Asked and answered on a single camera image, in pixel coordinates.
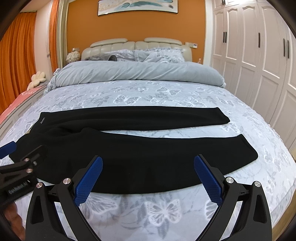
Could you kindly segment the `person's hand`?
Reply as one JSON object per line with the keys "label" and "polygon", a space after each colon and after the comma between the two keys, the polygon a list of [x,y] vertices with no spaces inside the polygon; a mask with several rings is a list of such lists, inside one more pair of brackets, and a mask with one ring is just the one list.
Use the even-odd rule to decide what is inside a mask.
{"label": "person's hand", "polygon": [[22,218],[18,214],[17,206],[11,203],[4,210],[4,216],[11,225],[13,232],[20,240],[25,240],[25,228],[23,227]]}

